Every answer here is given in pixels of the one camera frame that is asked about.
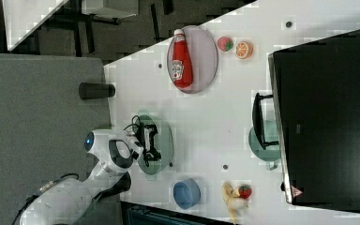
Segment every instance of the white table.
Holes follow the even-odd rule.
[[[285,27],[287,21],[293,22],[292,28]],[[236,43],[247,39],[255,53],[245,61],[236,58],[234,49],[220,52],[217,77],[200,94],[184,94],[169,79],[170,39],[105,67],[108,83],[116,83],[116,95],[110,100],[112,122],[124,128],[138,110],[146,109],[170,123],[176,144],[174,166],[159,173],[157,181],[147,180],[138,165],[132,166],[132,187],[121,194],[121,200],[229,221],[221,186],[233,181],[253,189],[249,209],[239,215],[242,224],[360,224],[357,214],[287,204],[279,189],[280,166],[267,171],[248,146],[254,96],[271,90],[267,55],[359,29],[360,1],[259,0],[201,28],[215,40],[221,36],[232,37]],[[273,105],[266,102],[266,117],[274,119]],[[229,165],[228,171],[222,169],[223,164]],[[189,177],[199,183],[202,199],[182,210],[174,202],[173,185]]]
[[[2,0],[7,50],[12,51],[68,0]]]

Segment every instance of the black cup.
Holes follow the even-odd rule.
[[[106,83],[81,82],[79,94],[82,100],[110,98],[115,95],[115,87]]]

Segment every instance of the bowl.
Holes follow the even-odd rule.
[[[200,201],[201,191],[193,179],[188,179],[174,185],[173,197],[180,208],[189,209]]]

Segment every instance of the bottle cap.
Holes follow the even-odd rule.
[[[174,34],[175,35],[184,35],[184,32],[183,32],[182,29],[177,29],[177,30],[174,31]]]

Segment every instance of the ketchup bottle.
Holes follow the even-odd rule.
[[[186,37],[181,29],[174,31],[174,47],[172,59],[174,85],[185,88],[192,84],[192,66],[189,58]]]

